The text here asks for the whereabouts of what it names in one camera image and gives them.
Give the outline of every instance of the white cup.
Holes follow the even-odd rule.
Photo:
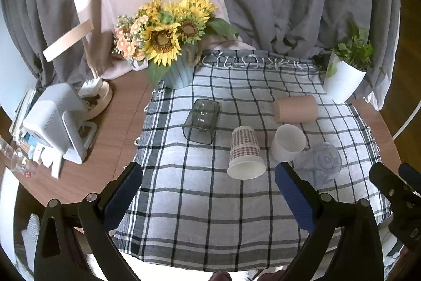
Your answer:
[[[231,159],[227,173],[238,180],[257,178],[266,171],[266,165],[260,156],[254,129],[240,126],[232,132]]]
[[[290,162],[305,146],[306,135],[295,125],[284,124],[276,130],[270,154],[277,162]]]

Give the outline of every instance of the dark transparent square cup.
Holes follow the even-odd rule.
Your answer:
[[[210,99],[197,99],[183,125],[183,134],[188,141],[212,144],[220,105]]]

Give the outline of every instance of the sunflower center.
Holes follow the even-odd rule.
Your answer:
[[[181,23],[181,27],[184,36],[186,36],[187,38],[196,37],[199,33],[199,28],[197,27],[197,24],[195,23],[195,21],[191,21],[190,19],[185,19]]]
[[[169,31],[154,31],[151,34],[151,43],[156,51],[163,53],[167,53],[174,48]]]

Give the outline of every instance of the blue striped vase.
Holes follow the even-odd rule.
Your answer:
[[[189,65],[187,52],[194,54],[196,50],[197,45],[184,44],[182,54],[177,56],[177,60],[171,63],[170,69],[162,77],[165,87],[178,90],[192,83],[194,67]]]

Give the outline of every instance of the metal bolt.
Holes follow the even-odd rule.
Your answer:
[[[361,199],[360,200],[361,205],[363,205],[364,207],[369,207],[370,206],[370,202],[367,199]]]
[[[96,193],[89,193],[86,196],[86,200],[91,203],[91,202],[95,201],[97,197],[98,197],[98,195]]]
[[[50,207],[54,207],[54,206],[56,206],[57,204],[58,204],[57,199],[52,199],[52,200],[50,200],[50,201],[49,201],[48,206],[50,206]]]
[[[331,196],[330,194],[328,194],[328,193],[322,193],[322,194],[320,195],[320,198],[321,198],[323,201],[326,201],[327,203],[328,203],[329,201],[331,201],[331,200],[332,200],[332,196]]]

